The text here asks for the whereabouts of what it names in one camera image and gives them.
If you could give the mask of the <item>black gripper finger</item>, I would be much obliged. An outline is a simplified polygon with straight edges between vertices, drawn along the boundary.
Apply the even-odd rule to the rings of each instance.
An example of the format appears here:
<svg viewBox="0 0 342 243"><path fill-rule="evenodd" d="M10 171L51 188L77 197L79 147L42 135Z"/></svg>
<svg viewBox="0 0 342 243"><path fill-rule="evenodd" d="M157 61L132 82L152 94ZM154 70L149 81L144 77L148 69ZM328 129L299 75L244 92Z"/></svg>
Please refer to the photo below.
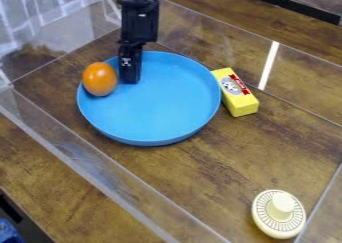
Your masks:
<svg viewBox="0 0 342 243"><path fill-rule="evenodd" d="M141 45L122 45L120 48L120 73L128 84L137 84L141 80L142 52Z"/></svg>

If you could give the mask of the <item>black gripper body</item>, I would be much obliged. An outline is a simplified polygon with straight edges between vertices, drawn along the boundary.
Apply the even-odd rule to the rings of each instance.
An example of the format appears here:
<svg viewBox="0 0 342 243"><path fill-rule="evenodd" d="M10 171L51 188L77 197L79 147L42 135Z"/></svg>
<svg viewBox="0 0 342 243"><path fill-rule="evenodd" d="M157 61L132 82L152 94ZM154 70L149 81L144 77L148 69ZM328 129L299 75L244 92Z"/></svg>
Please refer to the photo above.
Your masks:
<svg viewBox="0 0 342 243"><path fill-rule="evenodd" d="M160 0L118 0L122 7L122 45L144 45L158 40Z"/></svg>

